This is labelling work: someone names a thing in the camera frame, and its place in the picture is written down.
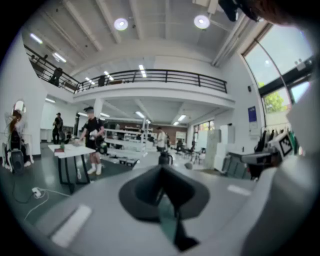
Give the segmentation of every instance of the cable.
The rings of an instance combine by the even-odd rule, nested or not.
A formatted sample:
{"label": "cable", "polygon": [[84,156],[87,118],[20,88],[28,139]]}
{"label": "cable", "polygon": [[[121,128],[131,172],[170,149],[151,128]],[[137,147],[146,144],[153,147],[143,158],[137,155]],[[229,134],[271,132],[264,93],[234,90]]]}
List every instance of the cable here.
{"label": "cable", "polygon": [[15,180],[15,178],[13,178],[13,179],[14,179],[13,187],[12,187],[12,197],[13,197],[13,199],[16,202],[18,202],[19,204],[27,204],[27,203],[29,203],[29,201],[30,201],[30,199],[31,199],[31,197],[32,197],[32,195],[34,193],[32,192],[32,194],[28,197],[28,199],[26,201],[19,201],[18,199],[15,198],[15,193],[14,192],[15,192],[16,180]]}
{"label": "cable", "polygon": [[70,197],[69,194],[64,194],[64,193],[61,193],[61,192],[58,192],[58,191],[55,191],[55,190],[50,190],[50,189],[45,189],[45,188],[40,188],[40,187],[36,187],[36,188],[37,188],[39,191],[48,191],[48,192],[60,194],[60,195],[65,196],[65,197]]}
{"label": "cable", "polygon": [[45,202],[47,202],[47,201],[49,200],[49,193],[47,193],[47,195],[48,195],[48,198],[47,198],[46,200],[44,200],[42,203],[38,204],[36,207],[32,208],[32,209],[27,213],[27,215],[26,215],[25,218],[24,218],[24,221],[28,218],[29,214],[30,214],[33,210],[37,209],[39,206],[42,206]]}

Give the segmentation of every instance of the white sneakers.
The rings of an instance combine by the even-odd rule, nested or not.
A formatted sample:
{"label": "white sneakers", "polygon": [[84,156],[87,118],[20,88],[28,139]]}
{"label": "white sneakers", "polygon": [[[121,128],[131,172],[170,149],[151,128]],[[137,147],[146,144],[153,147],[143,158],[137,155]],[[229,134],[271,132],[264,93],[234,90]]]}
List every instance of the white sneakers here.
{"label": "white sneakers", "polygon": [[92,163],[91,164],[92,167],[90,170],[88,170],[88,174],[93,174],[95,173],[96,175],[101,175],[101,169],[102,169],[102,164],[101,163],[98,163],[97,165],[95,163]]}
{"label": "white sneakers", "polygon": [[101,169],[102,169],[102,164],[101,163],[98,163],[96,165],[96,175],[100,175],[101,174]]}
{"label": "white sneakers", "polygon": [[91,165],[91,169],[87,171],[88,174],[93,174],[96,171],[96,164],[92,163]]}

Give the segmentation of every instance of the desk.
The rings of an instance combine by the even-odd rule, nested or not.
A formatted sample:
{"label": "desk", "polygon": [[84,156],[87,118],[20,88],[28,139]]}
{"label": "desk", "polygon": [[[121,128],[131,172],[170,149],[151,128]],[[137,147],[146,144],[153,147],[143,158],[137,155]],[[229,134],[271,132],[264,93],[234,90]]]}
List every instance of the desk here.
{"label": "desk", "polygon": [[[48,147],[52,152],[55,152],[55,149],[59,149],[60,145],[48,145]],[[64,145],[64,155],[59,155],[58,156],[59,180],[60,180],[60,184],[64,184],[64,185],[68,185],[69,186],[69,190],[70,190],[71,194],[75,190],[75,185],[70,182],[67,158],[72,158],[73,157],[73,160],[74,160],[75,176],[76,176],[75,183],[76,184],[89,184],[90,183],[90,179],[89,179],[89,175],[87,173],[87,167],[86,167],[84,155],[90,154],[90,153],[94,153],[94,152],[96,152],[94,149],[91,149],[91,148],[88,148],[88,147],[85,147],[85,146],[74,146],[74,145],[71,145],[71,144]],[[77,163],[76,163],[76,157],[77,156],[81,156],[81,160],[82,160],[82,165],[83,165],[83,170],[84,170],[84,175],[86,177],[86,181],[79,181],[78,180]],[[67,182],[62,180],[61,159],[64,159]]]}

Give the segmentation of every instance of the blue sign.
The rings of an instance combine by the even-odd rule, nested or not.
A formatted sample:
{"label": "blue sign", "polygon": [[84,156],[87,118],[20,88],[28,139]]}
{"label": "blue sign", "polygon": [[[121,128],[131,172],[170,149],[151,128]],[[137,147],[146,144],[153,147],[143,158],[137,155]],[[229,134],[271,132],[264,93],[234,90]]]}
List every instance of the blue sign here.
{"label": "blue sign", "polygon": [[248,113],[249,113],[249,123],[256,122],[257,121],[256,107],[255,106],[249,107]]}

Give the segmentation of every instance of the round ceiling light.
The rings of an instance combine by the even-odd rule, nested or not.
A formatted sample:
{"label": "round ceiling light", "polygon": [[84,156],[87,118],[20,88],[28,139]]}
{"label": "round ceiling light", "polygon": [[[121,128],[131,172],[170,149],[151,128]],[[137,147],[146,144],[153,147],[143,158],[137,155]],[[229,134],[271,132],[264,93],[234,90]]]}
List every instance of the round ceiling light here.
{"label": "round ceiling light", "polygon": [[194,18],[194,25],[199,28],[199,29],[206,29],[210,25],[210,20],[208,19],[207,16],[204,15],[198,15],[197,17]]}
{"label": "round ceiling light", "polygon": [[118,18],[114,21],[114,27],[116,30],[125,30],[128,27],[128,21],[125,18]]}

